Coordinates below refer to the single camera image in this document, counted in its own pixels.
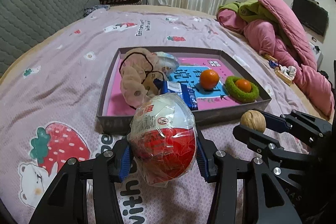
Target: black tv screen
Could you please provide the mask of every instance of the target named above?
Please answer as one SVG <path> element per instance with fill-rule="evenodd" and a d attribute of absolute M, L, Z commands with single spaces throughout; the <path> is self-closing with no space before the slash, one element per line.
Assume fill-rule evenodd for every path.
<path fill-rule="evenodd" d="M 309 0 L 294 0 L 292 10 L 303 25 L 324 36 L 328 25 L 326 10 Z"/>

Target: plush toy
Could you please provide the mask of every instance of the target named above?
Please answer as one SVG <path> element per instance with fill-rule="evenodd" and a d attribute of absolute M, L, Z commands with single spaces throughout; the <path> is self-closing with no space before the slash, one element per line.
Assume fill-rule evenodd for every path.
<path fill-rule="evenodd" d="M 120 65 L 120 91 L 126 103 L 137 108 L 159 92 L 153 81 L 167 80 L 159 58 L 145 48 L 134 48 L 125 54 Z"/>

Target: pink comforter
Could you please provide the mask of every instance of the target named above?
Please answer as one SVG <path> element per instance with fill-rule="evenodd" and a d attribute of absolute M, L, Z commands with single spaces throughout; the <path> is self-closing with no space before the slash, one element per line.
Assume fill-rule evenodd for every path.
<path fill-rule="evenodd" d="M 259 1 L 278 19 L 293 49 L 289 49 L 283 43 L 281 38 L 275 34 L 273 25 L 268 21 L 255 20 L 244 26 L 236 20 L 239 16 L 231 10 L 219 12 L 217 19 L 223 27 L 238 33 L 241 33 L 243 28 L 251 47 L 259 54 L 267 53 L 273 56 L 282 66 L 294 66 L 297 70 L 294 83 L 318 109 L 330 116 L 335 104 L 331 85 L 324 76 L 317 72 L 316 61 L 309 48 L 302 25 L 283 0 Z"/>

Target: plastic wrap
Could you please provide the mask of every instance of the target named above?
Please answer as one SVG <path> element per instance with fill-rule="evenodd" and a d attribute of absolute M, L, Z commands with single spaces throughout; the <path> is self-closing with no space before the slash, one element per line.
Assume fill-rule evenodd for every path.
<path fill-rule="evenodd" d="M 179 67 L 179 60 L 166 52 L 154 52 L 159 60 L 157 62 L 157 67 L 162 70 L 162 72 L 169 77 L 174 71 Z"/>
<path fill-rule="evenodd" d="M 193 167 L 196 136 L 190 109 L 177 94 L 166 93 L 137 108 L 127 140 L 147 184 L 166 187 Z"/>

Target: orange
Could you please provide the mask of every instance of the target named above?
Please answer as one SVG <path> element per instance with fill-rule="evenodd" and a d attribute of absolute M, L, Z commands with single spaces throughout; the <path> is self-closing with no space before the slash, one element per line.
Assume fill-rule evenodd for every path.
<path fill-rule="evenodd" d="M 235 85 L 238 87 L 238 89 L 250 93 L 251 92 L 251 82 L 246 79 L 239 79 L 235 82 Z"/>
<path fill-rule="evenodd" d="M 204 90 L 212 90 L 219 82 L 219 75 L 212 69 L 202 71 L 199 83 Z"/>

